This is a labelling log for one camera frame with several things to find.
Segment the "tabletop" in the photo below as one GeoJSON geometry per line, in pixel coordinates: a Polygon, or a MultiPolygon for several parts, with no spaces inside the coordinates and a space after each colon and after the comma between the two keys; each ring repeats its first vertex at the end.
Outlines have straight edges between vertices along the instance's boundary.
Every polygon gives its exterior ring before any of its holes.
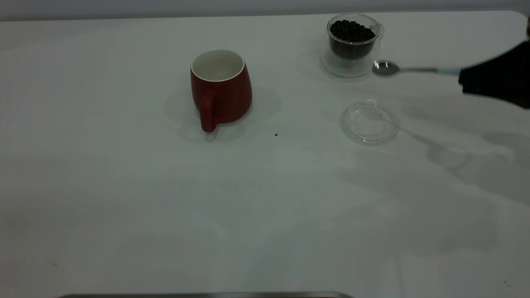
{"type": "MultiPolygon", "coordinates": [[[[403,66],[525,39],[510,11],[370,16],[403,66]]],[[[331,17],[0,23],[0,296],[528,297],[528,112],[452,76],[337,80],[331,17]],[[211,48],[245,58],[254,98],[206,134],[189,65],[211,48]],[[380,147],[339,126],[371,98],[401,121],[380,147]]]]}

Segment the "metal spoon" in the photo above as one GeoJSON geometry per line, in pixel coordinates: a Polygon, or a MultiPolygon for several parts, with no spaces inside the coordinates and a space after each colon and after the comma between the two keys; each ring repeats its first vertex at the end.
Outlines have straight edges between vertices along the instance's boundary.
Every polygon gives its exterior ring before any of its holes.
{"type": "Polygon", "coordinates": [[[460,75],[460,68],[457,67],[409,67],[399,68],[393,62],[380,60],[374,62],[372,72],[378,76],[391,76],[398,72],[424,72],[424,73],[439,73],[447,75],[460,75]]]}

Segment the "red mug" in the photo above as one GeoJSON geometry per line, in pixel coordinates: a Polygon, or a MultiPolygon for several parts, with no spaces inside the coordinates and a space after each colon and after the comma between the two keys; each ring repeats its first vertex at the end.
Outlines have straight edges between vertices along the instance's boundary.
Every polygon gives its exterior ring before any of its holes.
{"type": "Polygon", "coordinates": [[[205,132],[238,120],[252,103],[245,60],[229,50],[202,53],[191,64],[191,93],[205,132]]]}

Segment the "coffee bean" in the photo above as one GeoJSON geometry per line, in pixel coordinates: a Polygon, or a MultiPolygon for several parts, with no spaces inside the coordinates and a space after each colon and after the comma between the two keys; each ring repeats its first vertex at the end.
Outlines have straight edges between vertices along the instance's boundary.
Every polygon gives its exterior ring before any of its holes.
{"type": "MultiPolygon", "coordinates": [[[[375,37],[375,33],[369,28],[354,21],[335,21],[330,32],[336,38],[347,42],[365,42],[375,37]]],[[[346,60],[356,60],[368,55],[374,43],[351,45],[330,38],[330,46],[333,52],[346,60]]]]}

